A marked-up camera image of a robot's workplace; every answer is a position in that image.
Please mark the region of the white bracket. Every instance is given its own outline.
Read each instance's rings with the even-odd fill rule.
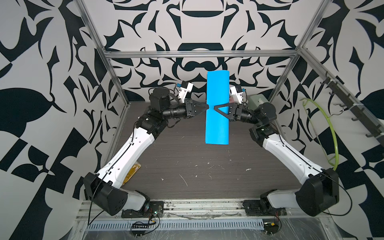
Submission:
[[[193,84],[183,81],[181,84],[178,83],[177,86],[180,87],[179,95],[177,97],[181,99],[181,103],[184,103],[187,93],[190,93],[192,91]]]
[[[243,102],[243,93],[245,91],[241,88],[241,86],[233,86],[229,88],[229,93],[233,97],[233,101],[235,103]]]

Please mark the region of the wire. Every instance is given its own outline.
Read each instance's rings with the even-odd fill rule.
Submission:
[[[206,219],[214,219],[214,218],[216,218],[216,217],[221,217],[222,215],[227,215],[227,216],[236,216],[236,215],[239,215],[239,213],[236,213],[236,214],[226,214],[226,213],[222,213],[222,214],[219,214],[219,215],[212,215],[212,217],[207,217],[207,218],[193,218],[193,217],[187,217],[187,216],[183,216],[183,215],[173,214],[173,213],[170,213],[170,212],[167,212],[167,214],[175,215],[175,216],[182,217],[182,218],[186,218],[186,219],[189,219],[189,220],[206,220]]]
[[[101,212],[99,212],[99,214],[96,215],[96,217],[98,217],[98,216],[99,216],[100,214],[102,214],[103,212],[104,212],[104,210],[101,211]],[[92,221],[91,221],[90,223],[88,223],[88,226],[91,225],[91,224],[93,223],[93,221],[96,219],[96,217],[94,217],[94,218],[92,219]]]
[[[344,113],[344,111],[346,111],[346,110],[348,110],[347,108],[343,108],[342,110],[341,110],[341,113],[339,113],[339,114],[332,114],[331,116],[329,116],[329,117],[332,117],[332,116],[339,116],[339,115],[341,115],[342,113]]]
[[[155,88],[162,88],[162,89],[172,90],[171,88],[166,88],[166,87],[162,87],[162,86],[160,86],[160,87],[153,87],[153,88],[149,88],[148,89],[148,95],[150,95],[149,91],[152,90],[152,89],[155,89]]]
[[[167,119],[167,128],[173,128],[178,122],[180,122],[181,121],[181,119],[180,118],[177,118],[178,120],[175,122],[175,124],[173,124],[172,126],[169,126],[168,125],[168,119]]]
[[[155,227],[155,229],[153,229],[153,230],[151,230],[151,231],[149,231],[149,232],[146,232],[146,233],[144,233],[144,234],[141,234],[141,236],[144,236],[144,235],[149,234],[149,233],[153,232],[154,230],[156,230],[156,229],[160,226],[160,218],[159,218],[159,216],[158,216],[156,213],[151,213],[151,215],[150,215],[149,218],[148,218],[148,223],[143,223],[143,222],[140,222],[140,221],[134,222],[134,223],[131,225],[130,232],[131,232],[133,235],[137,236],[137,234],[134,234],[134,233],[132,232],[132,227],[133,227],[133,225],[135,225],[135,224],[137,224],[137,223],[141,223],[141,224],[144,225],[144,226],[152,226],[152,225],[155,225],[155,224],[156,224],[155,221],[154,221],[153,223],[149,223],[149,221],[151,220],[151,216],[152,216],[152,215],[156,215],[156,216],[157,216],[157,218],[159,219],[159,224]]]
[[[321,171],[317,170],[316,168],[314,168],[311,164],[307,163],[307,161],[305,161],[302,157],[300,157],[297,153],[295,153],[295,152],[294,152],[292,149],[290,149],[287,145],[285,145],[285,147],[288,148],[293,154],[295,154],[296,156],[298,156],[303,162],[305,162],[305,163],[306,163],[307,165],[309,165],[311,168],[313,168],[313,169],[316,170],[317,172],[321,173],[321,174],[324,175],[325,177],[331,179],[333,182],[335,182],[337,185],[339,185],[339,187],[341,187],[341,188],[347,193],[347,195],[348,195],[348,197],[349,197],[349,199],[350,199],[350,201],[351,201],[351,206],[349,207],[349,210],[348,210],[346,213],[344,213],[344,214],[331,214],[331,213],[327,213],[327,212],[323,212],[323,213],[328,214],[328,215],[332,215],[332,216],[345,216],[345,215],[347,215],[348,213],[350,213],[350,211],[352,210],[352,197],[351,197],[351,195],[347,192],[347,190],[346,190],[343,186],[341,186],[337,181],[333,180],[332,178],[328,177],[328,176],[327,176],[326,174],[324,174],[323,172],[321,172]]]
[[[277,218],[277,221],[280,223],[280,225],[279,225],[279,229],[277,230],[277,232],[275,232],[275,234],[278,233],[283,228],[283,224],[281,223],[281,220],[279,218],[279,213],[277,211],[278,210],[276,210],[275,212],[275,217]]]
[[[152,213],[152,209],[150,209],[149,211],[144,212],[144,213],[142,213],[140,211],[133,210],[133,209],[132,209],[132,211],[137,212],[138,214],[140,214],[140,215],[138,215],[138,217],[147,217],[148,214]]]
[[[327,122],[328,122],[329,128],[330,128],[331,133],[332,133],[333,145],[334,145],[334,149],[335,149],[335,157],[334,157],[334,158],[335,158],[335,164],[332,164],[332,163],[330,162],[331,160],[328,159],[328,156],[326,155],[325,150],[324,150],[323,152],[324,152],[324,154],[325,154],[325,156],[326,156],[326,159],[327,159],[328,163],[329,163],[331,166],[333,166],[333,170],[336,171],[337,166],[339,165],[339,147],[338,147],[338,143],[337,143],[336,133],[335,133],[335,130],[333,129],[333,125],[332,125],[332,123],[331,123],[331,120],[329,119],[329,117],[327,116],[327,114],[325,113],[325,111],[322,109],[322,107],[320,107],[320,105],[317,104],[315,101],[313,101],[313,100],[310,99],[310,98],[302,98],[302,99],[300,99],[300,101],[302,101],[302,100],[307,100],[305,103],[303,102],[303,107],[304,107],[304,109],[305,109],[305,106],[307,105],[308,101],[311,102],[311,103],[313,103],[313,104],[314,104],[314,105],[321,111],[321,113],[323,114],[323,116],[325,117],[325,119],[326,119]]]
[[[159,224],[154,229],[154,230],[156,230],[160,226],[160,218],[159,218],[159,216],[156,213],[152,213],[152,214],[155,214],[157,216],[157,218],[159,219]],[[146,233],[142,234],[142,236],[144,236],[146,234],[149,234],[149,233],[153,232],[154,230],[146,232]]]
[[[175,84],[175,87],[173,88],[173,94],[175,94],[176,86],[177,86],[177,84]]]
[[[247,91],[246,90],[244,90],[244,93],[245,93],[245,103],[248,101],[248,95],[247,95]]]
[[[331,163],[331,160],[332,160],[333,158],[332,158],[332,159],[329,159],[329,158],[328,158],[328,155],[327,155],[327,153],[326,153],[326,151],[325,151],[323,145],[321,144],[319,135],[317,134],[316,129],[315,129],[314,125],[313,125],[312,119],[310,118],[310,116],[309,116],[307,110],[305,109],[304,102],[303,102],[303,108],[304,108],[304,112],[305,112],[305,114],[307,115],[307,118],[310,120],[312,129],[313,129],[313,132],[314,132],[314,134],[315,134],[315,136],[316,136],[316,138],[317,138],[317,141],[319,141],[320,147],[321,147],[321,149],[322,149],[322,151],[323,151],[323,154],[324,154],[325,158],[327,159],[327,162],[328,162],[331,166],[334,166],[334,164]]]
[[[275,128],[276,128],[276,130],[277,130],[277,133],[278,133],[278,135],[279,135],[279,138],[280,138],[280,141],[281,141],[281,144],[284,144],[284,142],[283,142],[283,140],[281,139],[281,136],[280,136],[280,133],[279,133],[279,129],[276,127],[276,125],[274,125],[275,126]]]
[[[133,145],[133,139],[135,137],[135,128],[136,128],[136,123],[138,121],[136,121],[134,124],[133,124],[133,130],[132,130],[132,141],[131,143],[129,144],[129,146],[127,147],[127,149],[124,151],[124,153],[127,152],[127,150],[129,149],[129,147],[131,145]],[[92,203],[93,203],[93,199],[95,197],[95,194],[97,192],[97,189],[99,188],[100,184],[103,182],[104,178],[107,176],[108,172],[113,168],[113,166],[121,159],[121,157],[124,155],[124,153],[112,164],[112,166],[108,169],[108,171],[105,173],[104,177],[101,179],[101,181],[99,182],[99,184],[97,185],[96,189],[95,189],[95,192],[93,193],[92,195],[92,199],[91,199],[91,204],[89,205],[89,212],[88,212],[88,226],[93,222],[93,220],[95,220],[96,217],[98,217],[102,212],[100,212],[96,217],[94,217],[94,219],[91,221],[91,223],[89,223],[89,219],[91,218],[91,208],[92,208]]]

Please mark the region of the black cable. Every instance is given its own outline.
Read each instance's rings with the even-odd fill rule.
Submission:
[[[274,126],[275,126],[275,128],[276,128],[276,130],[277,130],[278,135],[280,136],[278,128],[276,127],[276,125],[274,125]],[[310,167],[312,167],[311,164],[307,163],[307,161],[305,161],[302,157],[300,157],[297,153],[295,153],[295,152],[294,152],[292,149],[290,149],[287,145],[285,145],[285,147],[288,148],[288,149],[289,149],[292,153],[294,153],[296,156],[298,156],[298,157],[299,157],[303,162],[305,162],[307,165],[309,165]],[[328,215],[332,215],[332,216],[345,216],[345,215],[347,215],[348,213],[350,213],[350,211],[352,210],[352,197],[351,197],[351,195],[347,192],[347,190],[346,190],[343,186],[341,186],[337,181],[335,181],[335,180],[333,180],[332,178],[328,177],[328,176],[327,176],[326,174],[324,174],[323,172],[317,170],[317,169],[314,168],[314,167],[312,167],[312,168],[313,168],[314,170],[316,170],[317,172],[321,173],[322,175],[324,175],[325,177],[331,179],[331,180],[332,180],[333,182],[335,182],[337,185],[339,185],[339,187],[341,187],[341,188],[347,193],[349,199],[351,200],[351,206],[349,207],[349,210],[348,210],[346,213],[344,213],[344,214],[330,214],[330,213],[327,213],[327,212],[323,212],[323,213],[328,214]]]
[[[279,135],[279,138],[280,138],[280,141],[281,141],[281,144],[284,144],[284,142],[283,142],[283,140],[281,139],[281,136],[280,136],[280,133],[279,133],[279,129],[276,127],[276,125],[274,125],[275,126],[275,128],[276,128],[276,131],[277,131],[277,134]]]
[[[101,211],[101,212],[99,212],[99,214],[96,215],[96,217],[98,217],[98,216],[99,216],[100,214],[102,214],[103,212],[104,212],[104,210]],[[92,221],[91,221],[90,223],[88,223],[88,226],[91,225],[91,224],[93,223],[93,221],[96,219],[96,217],[94,217],[94,218],[92,219]]]
[[[175,84],[175,87],[173,88],[173,94],[175,94],[176,86],[177,86],[177,84]]]
[[[247,91],[244,90],[244,93],[245,93],[245,101],[244,102],[247,102],[248,101],[248,95],[247,95]]]
[[[155,229],[153,229],[152,231],[149,231],[149,232],[146,232],[146,233],[144,233],[144,234],[141,234],[141,236],[144,236],[144,235],[146,235],[146,234],[149,234],[149,233],[151,233],[151,232],[153,232],[154,230],[156,230],[159,226],[160,226],[160,218],[159,218],[159,216],[156,214],[156,213],[151,213],[151,215],[156,215],[157,216],[157,218],[159,219],[159,224],[155,227]],[[141,223],[142,225],[144,225],[144,226],[152,226],[152,225],[155,225],[156,224],[156,222],[153,222],[153,223],[149,223],[149,221],[151,220],[151,216],[149,216],[149,218],[148,218],[148,223],[143,223],[143,222],[140,222],[140,221],[137,221],[137,222],[134,222],[132,225],[131,225],[131,229],[130,229],[130,232],[133,234],[133,235],[137,235],[137,234],[134,234],[133,232],[132,232],[132,227],[133,227],[133,225],[135,225],[135,224],[137,224],[137,223]]]
[[[178,120],[175,122],[175,124],[173,124],[172,126],[169,126],[168,125],[168,119],[167,119],[167,128],[173,128],[178,122],[180,122],[181,121],[181,119],[180,118],[177,118]]]
[[[280,220],[280,217],[278,216],[277,210],[275,212],[275,216],[273,217],[273,222],[275,222],[275,217],[277,218],[277,222],[280,223],[279,228],[277,229],[277,232],[275,232],[275,234],[276,234],[283,228],[283,224],[281,223],[281,220]]]
[[[162,87],[162,86],[160,86],[160,87],[153,87],[153,88],[149,88],[149,89],[148,89],[148,95],[150,95],[149,91],[150,91],[151,89],[155,89],[155,88],[162,88],[162,89],[172,90],[171,88],[166,88],[166,87]]]
[[[91,199],[91,204],[89,205],[89,212],[88,212],[88,226],[93,222],[93,220],[95,220],[95,218],[97,216],[99,216],[101,214],[101,212],[91,221],[91,223],[89,223],[89,219],[91,218],[91,208],[92,208],[92,203],[93,203],[93,199],[95,197],[95,194],[97,192],[97,189],[99,188],[100,184],[103,182],[104,178],[107,176],[108,172],[113,168],[113,166],[121,159],[121,157],[127,152],[127,150],[129,149],[129,147],[131,145],[133,145],[133,139],[135,137],[135,128],[136,128],[136,123],[138,121],[136,121],[134,124],[133,124],[133,130],[132,130],[132,141],[131,141],[131,144],[127,147],[127,149],[124,151],[124,153],[112,164],[112,166],[108,169],[108,171],[105,173],[104,177],[101,179],[101,181],[99,182],[99,184],[97,185],[96,189],[95,189],[95,192],[93,193],[92,195],[92,199]]]
[[[159,219],[159,224],[158,224],[158,225],[155,227],[155,229],[154,229],[154,230],[156,230],[156,229],[160,226],[160,218],[159,218],[159,216],[158,216],[156,213],[152,213],[152,214],[155,214],[155,215],[157,216],[157,218]],[[153,232],[154,230],[149,231],[149,232],[146,232],[146,233],[142,234],[142,236],[144,236],[144,235],[146,235],[146,234],[149,234],[149,233]]]
[[[169,96],[176,101],[176,104],[171,105],[170,108],[177,108],[180,105],[180,99],[172,93],[169,93]]]

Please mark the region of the white robot arm segment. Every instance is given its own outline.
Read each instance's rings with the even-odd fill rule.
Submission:
[[[233,98],[233,101],[235,103],[242,103],[243,102],[243,93],[245,92],[244,89],[241,88],[241,86],[233,86],[229,88],[229,93]]]
[[[276,133],[264,139],[263,148],[275,155],[275,157],[295,175],[301,184],[304,184],[310,174],[314,176],[321,172],[319,165],[303,156]]]
[[[152,134],[148,134],[147,130],[141,127],[136,128],[126,143],[109,161],[109,163],[107,163],[97,172],[100,174],[99,178],[104,178],[103,180],[107,183],[111,181],[112,187],[119,189],[122,186],[126,175],[135,164],[137,159],[154,141],[155,138]]]

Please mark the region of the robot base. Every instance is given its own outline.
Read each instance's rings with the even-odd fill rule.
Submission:
[[[151,201],[148,203],[147,205],[148,207],[145,207],[147,210],[144,211],[144,209],[142,209],[141,211],[135,211],[135,210],[131,210],[131,209],[127,209],[127,210],[123,210],[122,213],[121,213],[121,218],[143,218],[143,217],[149,217],[149,215],[152,213],[152,212],[158,212],[158,216],[161,217],[162,213],[163,213],[163,209],[164,209],[164,202],[162,201]]]
[[[286,215],[285,208],[276,209],[268,201],[268,194],[276,191],[272,189],[260,195],[260,200],[244,200],[243,207],[247,216],[274,216],[277,212],[279,216]]]

